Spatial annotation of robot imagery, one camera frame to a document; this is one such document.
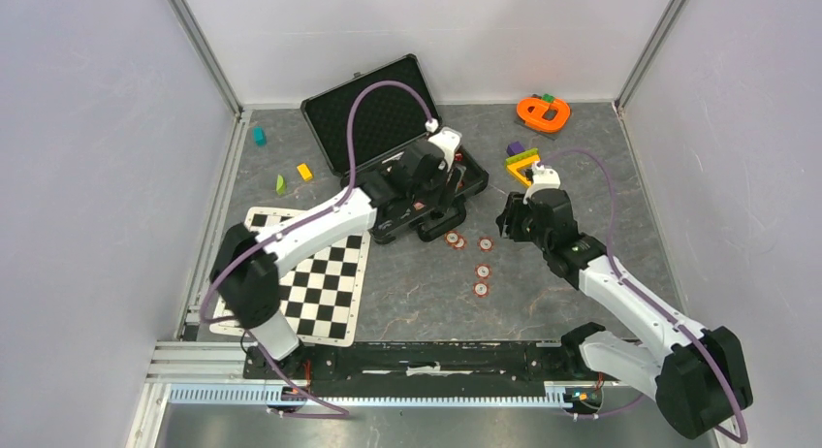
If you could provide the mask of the black poker carrying case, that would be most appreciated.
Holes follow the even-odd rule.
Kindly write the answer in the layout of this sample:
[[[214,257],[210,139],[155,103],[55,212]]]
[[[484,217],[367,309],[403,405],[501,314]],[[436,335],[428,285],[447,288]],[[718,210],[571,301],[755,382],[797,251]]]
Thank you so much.
[[[351,174],[360,175],[394,160],[413,142],[448,127],[414,54],[308,98],[300,110],[342,187],[348,185]],[[465,221],[467,200],[486,189],[489,174],[468,152],[462,138],[458,152],[463,160],[455,162],[464,171],[451,204],[442,211],[417,205],[414,218],[403,225],[369,230],[376,242],[390,243],[407,230],[429,242]]]

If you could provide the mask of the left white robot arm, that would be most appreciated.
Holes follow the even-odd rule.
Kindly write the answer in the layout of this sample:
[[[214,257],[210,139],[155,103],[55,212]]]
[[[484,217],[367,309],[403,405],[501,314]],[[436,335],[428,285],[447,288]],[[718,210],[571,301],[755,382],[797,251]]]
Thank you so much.
[[[387,169],[351,174],[338,194],[296,217],[257,233],[243,224],[231,227],[205,296],[220,296],[234,320],[257,339],[272,370],[281,377],[297,375],[304,352],[280,310],[281,278],[339,240],[403,225],[417,205],[449,204],[464,171],[455,162],[460,145],[460,132],[443,127],[409,145]]]

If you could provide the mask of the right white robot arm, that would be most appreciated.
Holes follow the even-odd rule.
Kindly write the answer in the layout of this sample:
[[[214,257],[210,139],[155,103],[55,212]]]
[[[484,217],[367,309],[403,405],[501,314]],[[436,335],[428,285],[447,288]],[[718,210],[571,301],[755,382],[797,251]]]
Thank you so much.
[[[534,163],[525,175],[526,190],[511,193],[496,219],[501,237],[534,244],[555,276],[604,306],[639,340],[584,324],[561,339],[562,370],[573,378],[599,372],[629,385],[686,438],[718,430],[746,443],[742,413],[753,394],[739,338],[662,301],[606,244],[581,232],[556,170]]]

